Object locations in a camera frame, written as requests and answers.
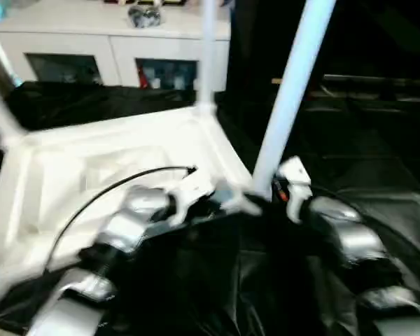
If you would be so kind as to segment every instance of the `black cable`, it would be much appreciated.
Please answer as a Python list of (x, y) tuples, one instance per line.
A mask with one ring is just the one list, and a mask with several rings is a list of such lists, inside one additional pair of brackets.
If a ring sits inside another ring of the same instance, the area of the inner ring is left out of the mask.
[(145, 176), (145, 175), (149, 175), (149, 174), (153, 174), (153, 173), (157, 173), (157, 172), (163, 172), (165, 170), (177, 170), (177, 169), (186, 170), (188, 175), (190, 175), (191, 173), (196, 171), (196, 168), (194, 168), (194, 167), (184, 167), (184, 166), (177, 166), (177, 167), (176, 166), (170, 166), (170, 167), (161, 167), (161, 168), (149, 169), (149, 170), (142, 171), (140, 173), (128, 176), (127, 178), (124, 178), (123, 180), (115, 182), (114, 184), (110, 185), (109, 187), (107, 187), (107, 188), (103, 189), (102, 191), (98, 192), (94, 197), (92, 197), (92, 199), (87, 201), (79, 210), (77, 210), (77, 212), (70, 218), (70, 220), (67, 222), (67, 224), (64, 226), (64, 228), (58, 234), (58, 236), (55, 240), (55, 243), (53, 244), (53, 246), (50, 250), (50, 254), (48, 254), (48, 259), (47, 259), (47, 261), (45, 263), (45, 266), (43, 268), (42, 276), (50, 273), (48, 268), (49, 268), (49, 266), (50, 266), (50, 264), (53, 260), (53, 255), (56, 252), (56, 248), (59, 245), (62, 237), (65, 235), (65, 232), (67, 232), (67, 230), (74, 223), (74, 221), (77, 219), (77, 217), (79, 217), (79, 215), (81, 215), (84, 212), (84, 210), (86, 210), (91, 205), (91, 203), (95, 202), (101, 196), (105, 195), (106, 193), (112, 191), (115, 188), (118, 188), (119, 186), (121, 186), (122, 184), (125, 184), (126, 182), (132, 181), (134, 179), (137, 179), (137, 178)]

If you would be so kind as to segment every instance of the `red object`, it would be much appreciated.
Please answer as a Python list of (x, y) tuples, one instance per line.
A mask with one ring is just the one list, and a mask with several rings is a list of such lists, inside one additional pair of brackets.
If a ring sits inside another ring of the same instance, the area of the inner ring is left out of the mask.
[(140, 66), (138, 66), (137, 69), (139, 70), (140, 88), (142, 89), (149, 88), (149, 82), (145, 76), (145, 73), (143, 72), (143, 69)]

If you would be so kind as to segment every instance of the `black wire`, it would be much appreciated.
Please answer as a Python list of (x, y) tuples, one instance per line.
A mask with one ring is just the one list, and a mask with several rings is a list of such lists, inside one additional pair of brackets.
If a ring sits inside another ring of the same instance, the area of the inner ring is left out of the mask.
[(157, 172), (163, 172), (165, 170), (177, 170), (177, 169), (186, 170), (188, 175), (193, 173), (196, 170), (196, 168), (194, 168), (194, 167), (184, 167), (184, 166), (177, 166), (177, 167), (176, 166), (170, 166), (170, 167), (161, 167), (161, 168), (149, 169), (149, 170), (146, 170), (146, 171), (142, 171), (138, 174), (128, 176), (127, 178), (124, 178), (123, 180), (115, 182), (114, 184), (110, 185), (109, 187), (107, 187), (107, 188), (103, 189), (102, 191), (98, 192), (92, 199), (87, 201), (79, 210), (77, 210), (77, 212), (70, 218), (70, 220), (67, 222), (67, 224), (64, 226), (64, 228), (58, 234), (58, 236), (55, 240), (55, 243), (52, 245), (52, 248), (50, 250), (50, 254), (48, 254), (48, 259), (47, 259), (47, 261), (45, 263), (45, 266), (43, 268), (42, 276), (50, 273), (50, 270), (48, 268), (49, 268), (49, 266), (50, 266), (50, 264), (53, 260), (53, 255), (56, 252), (56, 248), (59, 245), (62, 237), (65, 235), (65, 232), (67, 232), (67, 230), (71, 227), (71, 225), (74, 223), (74, 221), (77, 219), (77, 217), (79, 217), (79, 215), (81, 215), (84, 212), (84, 210), (86, 210), (91, 205), (91, 203), (95, 202), (101, 196), (103, 196), (106, 193), (112, 191), (113, 189), (121, 186), (122, 184), (125, 184), (126, 182), (132, 181), (134, 179), (137, 179), (137, 178), (145, 176), (145, 175), (149, 175), (149, 174), (153, 174), (153, 173), (157, 173)]
[[(67, 224), (64, 226), (64, 228), (58, 234), (54, 244), (52, 245), (52, 248), (50, 250), (50, 254), (48, 255), (48, 259), (47, 259), (47, 261), (45, 263), (45, 266), (43, 268), (43, 276), (50, 273), (48, 268), (50, 266), (50, 263), (53, 260), (53, 255), (56, 252), (56, 248), (59, 245), (62, 237), (65, 235), (67, 230), (71, 227), (71, 225), (74, 223), (74, 221), (77, 219), (77, 217), (79, 217), (84, 212), (84, 210), (86, 210), (91, 205), (91, 203), (95, 202), (96, 200), (98, 200), (100, 197), (102, 197), (106, 193), (109, 193), (110, 191), (118, 188), (119, 186), (125, 184), (126, 182), (132, 181), (134, 179), (137, 179), (137, 178), (145, 176), (145, 175), (154, 174), (154, 173), (157, 173), (157, 172), (163, 172), (163, 171), (167, 171), (167, 170), (177, 170), (177, 169), (186, 170), (187, 175), (190, 175), (191, 173), (193, 173), (197, 170), (195, 167), (185, 167), (185, 166), (170, 166), (170, 167), (161, 167), (161, 168), (149, 169), (149, 170), (142, 171), (140, 173), (128, 176), (127, 178), (124, 178), (123, 180), (115, 182), (114, 184), (110, 185), (109, 187), (107, 187), (107, 188), (103, 189), (102, 191), (98, 192), (92, 199), (87, 201), (79, 210), (77, 210), (77, 212), (70, 218), (70, 220), (67, 222)], [(40, 286), (35, 286), (35, 292), (39, 292), (40, 289), (41, 289)], [(33, 299), (28, 300), (28, 301), (23, 302), (23, 303), (20, 303), (20, 304), (15, 304), (14, 306), (9, 307), (8, 309), (5, 309), (4, 311), (2, 311), (0, 313), (0, 322), (4, 321), (4, 319), (10, 313), (12, 313), (14, 311), (17, 311), (21, 308), (28, 307), (30, 304), (33, 304)]]

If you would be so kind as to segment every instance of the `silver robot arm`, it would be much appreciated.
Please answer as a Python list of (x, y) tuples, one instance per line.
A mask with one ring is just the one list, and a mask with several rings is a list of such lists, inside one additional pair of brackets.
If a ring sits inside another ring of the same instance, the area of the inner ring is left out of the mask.
[(143, 241), (184, 228), (190, 206), (205, 197), (225, 213), (261, 213), (240, 190), (226, 182), (215, 185), (199, 170), (169, 192), (141, 185), (129, 189), (121, 208), (107, 218), (94, 244), (86, 249), (94, 253), (80, 253), (82, 268), (64, 275), (35, 316), (27, 335), (94, 335), (106, 312), (106, 303), (118, 293), (120, 277), (116, 274), (121, 272), (115, 270), (121, 270)]

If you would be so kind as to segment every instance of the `white cabinet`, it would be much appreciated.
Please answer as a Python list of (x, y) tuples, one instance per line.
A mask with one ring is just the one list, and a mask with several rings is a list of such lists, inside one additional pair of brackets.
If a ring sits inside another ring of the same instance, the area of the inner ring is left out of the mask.
[[(152, 86), (189, 88), (201, 57), (200, 8), (164, 6), (164, 22), (145, 29), (131, 26), (128, 8), (101, 0), (40, 0), (0, 22), (0, 43), (23, 81), (139, 87), (145, 68), (143, 76), (160, 82)], [(215, 24), (215, 91), (225, 89), (228, 11), (220, 8)]]
[(23, 81), (77, 81), (90, 72), (90, 81), (120, 84), (107, 36), (0, 32), (0, 43)]

